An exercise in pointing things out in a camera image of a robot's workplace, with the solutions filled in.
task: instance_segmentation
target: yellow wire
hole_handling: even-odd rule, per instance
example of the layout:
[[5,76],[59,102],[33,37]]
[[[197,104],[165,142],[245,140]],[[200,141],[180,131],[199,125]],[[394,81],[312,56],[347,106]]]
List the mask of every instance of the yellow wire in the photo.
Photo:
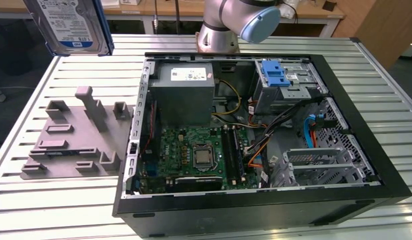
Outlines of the yellow wire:
[[213,112],[212,115],[228,115],[228,114],[232,114],[233,112],[236,112],[236,111],[239,110],[240,105],[241,105],[241,97],[240,97],[240,94],[239,94],[236,88],[233,87],[233,85],[231,85],[228,81],[221,80],[221,79],[220,79],[220,82],[227,83],[227,85],[228,85],[228,86],[231,87],[231,89],[235,91],[235,93],[237,94],[239,103],[237,103],[237,107],[236,107],[233,110],[227,111],[227,112]]

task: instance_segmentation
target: white desk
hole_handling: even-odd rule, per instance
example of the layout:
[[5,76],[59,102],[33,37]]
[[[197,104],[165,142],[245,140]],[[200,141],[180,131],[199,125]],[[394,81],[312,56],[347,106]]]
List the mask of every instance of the white desk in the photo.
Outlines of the white desk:
[[[114,35],[114,56],[55,57],[0,150],[0,240],[140,239],[112,216],[117,177],[22,180],[21,168],[45,126],[50,100],[94,87],[105,105],[137,103],[145,52],[195,52],[195,36]],[[349,39],[274,37],[240,42],[245,53],[322,54],[412,190],[412,101],[362,45]],[[340,225],[235,232],[191,239],[412,239],[412,197]]]

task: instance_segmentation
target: gray robot arm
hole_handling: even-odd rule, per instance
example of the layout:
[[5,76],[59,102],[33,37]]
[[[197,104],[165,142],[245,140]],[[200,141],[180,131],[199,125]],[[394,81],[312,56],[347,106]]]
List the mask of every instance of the gray robot arm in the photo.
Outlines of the gray robot arm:
[[254,44],[264,41],[280,22],[280,10],[275,6],[276,0],[207,0],[199,50],[237,52],[237,35]]

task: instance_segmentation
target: motherboard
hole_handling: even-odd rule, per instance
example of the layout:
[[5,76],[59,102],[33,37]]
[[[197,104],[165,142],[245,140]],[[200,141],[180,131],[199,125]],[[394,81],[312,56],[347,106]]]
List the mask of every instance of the motherboard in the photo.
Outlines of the motherboard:
[[145,164],[142,192],[256,188],[255,172],[245,172],[243,160],[248,145],[244,127],[164,128],[160,161]]

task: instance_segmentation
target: gray power supply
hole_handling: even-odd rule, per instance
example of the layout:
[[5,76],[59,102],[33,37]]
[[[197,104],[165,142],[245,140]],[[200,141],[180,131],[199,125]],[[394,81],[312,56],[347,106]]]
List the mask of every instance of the gray power supply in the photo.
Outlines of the gray power supply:
[[164,64],[150,90],[164,127],[211,124],[215,80],[211,63]]

